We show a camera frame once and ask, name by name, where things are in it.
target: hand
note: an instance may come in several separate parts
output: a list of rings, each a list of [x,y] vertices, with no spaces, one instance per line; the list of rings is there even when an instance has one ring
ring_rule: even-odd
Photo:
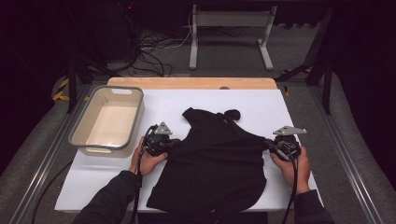
[[[137,168],[136,168],[137,158],[139,157],[139,152],[140,152],[140,148],[143,145],[143,140],[144,140],[144,137],[141,137],[139,146],[134,150],[134,155],[132,156],[131,167],[129,168],[129,171],[131,171],[132,173],[134,173],[136,175],[137,175]],[[142,155],[142,160],[140,161],[141,174],[148,175],[149,173],[151,173],[151,171],[154,170],[155,166],[158,163],[166,160],[167,157],[168,157],[168,154],[166,152],[161,154],[158,157],[153,157],[148,152],[145,151]]]
[[[308,192],[308,179],[310,175],[310,165],[305,147],[300,147],[301,155],[298,160],[297,192],[296,194]],[[291,161],[282,161],[275,153],[270,154],[274,164],[280,168],[283,177],[292,187],[294,182],[294,169]]]

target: white metal frame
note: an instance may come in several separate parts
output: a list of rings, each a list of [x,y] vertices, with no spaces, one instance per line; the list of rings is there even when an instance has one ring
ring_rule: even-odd
[[[263,39],[258,39],[262,59],[265,68],[273,70],[273,64],[267,50],[267,42],[271,33],[272,24],[276,14],[276,7],[272,7],[271,11],[201,11],[194,5],[192,9],[192,43],[190,54],[190,69],[193,70],[197,66],[198,56],[198,26],[251,26],[264,27],[265,34]]]

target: metal bracket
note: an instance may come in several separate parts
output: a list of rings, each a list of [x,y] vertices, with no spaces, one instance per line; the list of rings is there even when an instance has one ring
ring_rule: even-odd
[[[300,134],[300,133],[306,133],[306,129],[299,129],[299,128],[294,128],[294,127],[290,127],[290,126],[284,126],[283,128],[273,131],[273,134],[277,134],[277,135],[293,135],[293,134]]]
[[[168,128],[165,122],[161,122],[158,128],[154,131],[155,134],[172,134],[172,131]]]

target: metal rail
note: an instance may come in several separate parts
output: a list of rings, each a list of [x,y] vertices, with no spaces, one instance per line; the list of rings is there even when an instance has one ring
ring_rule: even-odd
[[[353,160],[349,156],[347,151],[347,147],[344,144],[343,139],[340,136],[340,133],[337,130],[337,127],[332,120],[330,115],[327,115],[322,103],[320,92],[318,87],[308,87],[312,97],[314,98],[315,104],[318,106],[318,110],[320,111],[320,115],[322,116],[326,126],[329,129],[330,136],[332,141],[334,142],[335,151],[340,158],[341,163],[346,170],[346,174],[349,178],[349,181],[352,185],[352,188],[355,190],[355,193],[358,197],[359,202],[361,203],[361,207],[363,209],[364,214],[367,216],[367,220],[373,224],[383,224],[384,221],[382,220],[381,216],[379,215],[371,196],[364,185],[364,181],[359,173],[358,169],[356,168]]]
[[[49,150],[46,156],[44,157],[37,171],[35,172],[29,188],[25,191],[25,194],[23,195],[20,204],[15,210],[11,220],[8,222],[9,224],[23,223],[24,219],[26,218],[26,215],[28,214],[33,203],[35,202],[35,198],[41,190],[41,187],[43,186],[44,181],[46,180],[47,175],[50,172],[50,168],[52,167],[52,164],[54,163],[56,156],[58,155],[60,144],[62,143],[62,140],[66,135],[71,121],[77,113],[77,108],[82,104],[82,102],[84,101],[84,96],[88,93],[89,90],[90,85],[81,86],[81,90],[78,93],[79,100],[77,106],[75,106],[75,109],[64,118],[61,128],[59,129],[54,140],[49,146]]]

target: jacket sleeve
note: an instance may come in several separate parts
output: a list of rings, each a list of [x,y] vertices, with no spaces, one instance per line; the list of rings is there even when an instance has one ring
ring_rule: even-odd
[[[136,175],[121,171],[93,196],[73,223],[121,223],[128,204],[134,199]]]
[[[297,195],[294,200],[296,224],[333,224],[332,215],[319,200],[317,191],[310,190]]]

